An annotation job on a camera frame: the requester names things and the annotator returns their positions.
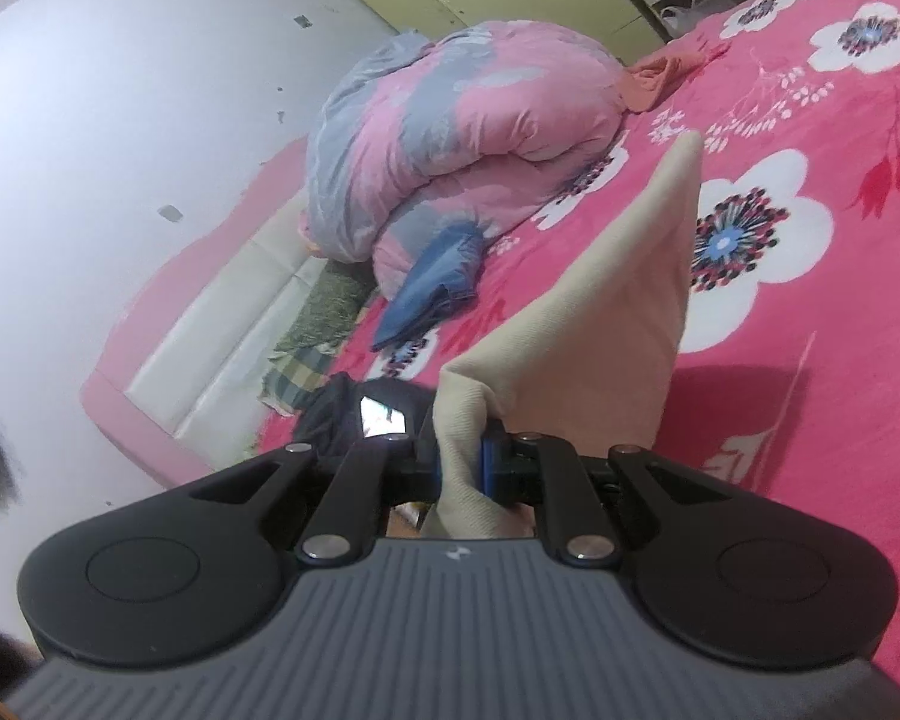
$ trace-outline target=white logo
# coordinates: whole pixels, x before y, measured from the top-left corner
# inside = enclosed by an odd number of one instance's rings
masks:
[[[461,547],[461,546],[458,546],[456,549],[452,549],[452,550],[448,549],[446,552],[444,552],[444,555],[447,555],[447,557],[449,557],[450,560],[456,560],[457,562],[460,562],[464,557],[466,557],[469,554],[470,554],[470,550],[468,550],[466,547]]]

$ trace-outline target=bed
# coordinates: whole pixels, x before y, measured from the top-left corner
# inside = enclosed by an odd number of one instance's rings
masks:
[[[861,533],[900,582],[900,0],[751,0],[670,48],[723,45],[630,115],[597,170],[495,242],[470,310],[373,354],[378,302],[336,370],[437,384],[697,129],[694,283],[656,449]],[[293,224],[301,158],[289,146],[154,276],[84,389],[103,432],[168,484],[232,463],[258,429],[261,449],[290,437],[293,420],[256,394],[320,268]],[[900,680],[900,603],[876,661]]]

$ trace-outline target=headboard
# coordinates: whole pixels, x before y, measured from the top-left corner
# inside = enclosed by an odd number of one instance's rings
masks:
[[[304,140],[287,146],[216,229],[154,274],[111,330],[80,400],[161,483],[235,463],[263,423],[266,353],[323,267],[296,222]]]

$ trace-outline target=phone screen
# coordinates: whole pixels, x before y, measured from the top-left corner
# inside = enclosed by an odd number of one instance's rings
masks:
[[[407,420],[402,412],[368,397],[360,400],[360,420],[364,437],[407,432]]]

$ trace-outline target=mark on wall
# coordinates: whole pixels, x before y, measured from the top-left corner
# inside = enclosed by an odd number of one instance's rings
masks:
[[[165,220],[172,221],[174,224],[183,218],[183,214],[180,213],[180,209],[175,205],[165,205],[163,206],[163,208],[158,208],[157,213],[159,213],[161,217],[165,218]]]

